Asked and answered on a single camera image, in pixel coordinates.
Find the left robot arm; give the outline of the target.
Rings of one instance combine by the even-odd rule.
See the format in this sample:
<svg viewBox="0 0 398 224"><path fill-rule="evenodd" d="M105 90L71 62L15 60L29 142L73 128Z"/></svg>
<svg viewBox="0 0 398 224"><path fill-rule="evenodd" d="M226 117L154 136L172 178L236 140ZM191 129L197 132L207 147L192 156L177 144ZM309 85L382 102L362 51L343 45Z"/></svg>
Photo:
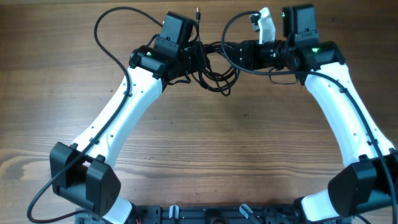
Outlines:
<svg viewBox="0 0 398 224"><path fill-rule="evenodd" d="M121 194L114 166L130 132L169 85L189 82L206 65L198 23L169 12L162 30L134 50L124 78L91 126L50 151L54 194L74 203L77 223L139 223Z"/></svg>

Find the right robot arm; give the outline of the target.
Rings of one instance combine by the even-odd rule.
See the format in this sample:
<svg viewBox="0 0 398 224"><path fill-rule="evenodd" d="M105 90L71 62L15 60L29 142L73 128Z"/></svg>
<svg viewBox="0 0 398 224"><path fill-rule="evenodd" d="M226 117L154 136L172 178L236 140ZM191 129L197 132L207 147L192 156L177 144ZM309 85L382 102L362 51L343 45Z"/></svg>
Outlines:
<svg viewBox="0 0 398 224"><path fill-rule="evenodd" d="M397 150L373 121L354 88L338 46L321 42L311 4L282 9L282 40L268 8L249 12L257 40L245 40L227 59L255 75L294 75L320 105L340 147L344 169L326 189L298 198L284 223L349 223L366 212L391 207L397 222Z"/></svg>

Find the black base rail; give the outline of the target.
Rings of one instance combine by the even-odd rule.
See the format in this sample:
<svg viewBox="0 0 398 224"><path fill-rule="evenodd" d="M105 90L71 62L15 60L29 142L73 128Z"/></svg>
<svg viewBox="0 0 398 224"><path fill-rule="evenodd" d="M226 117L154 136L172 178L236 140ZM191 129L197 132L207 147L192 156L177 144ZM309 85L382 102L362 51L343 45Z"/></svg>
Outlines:
<svg viewBox="0 0 398 224"><path fill-rule="evenodd" d="M136 206L128 223L202 224L202 223L301 223L300 212L292 204L250 207L170 207Z"/></svg>

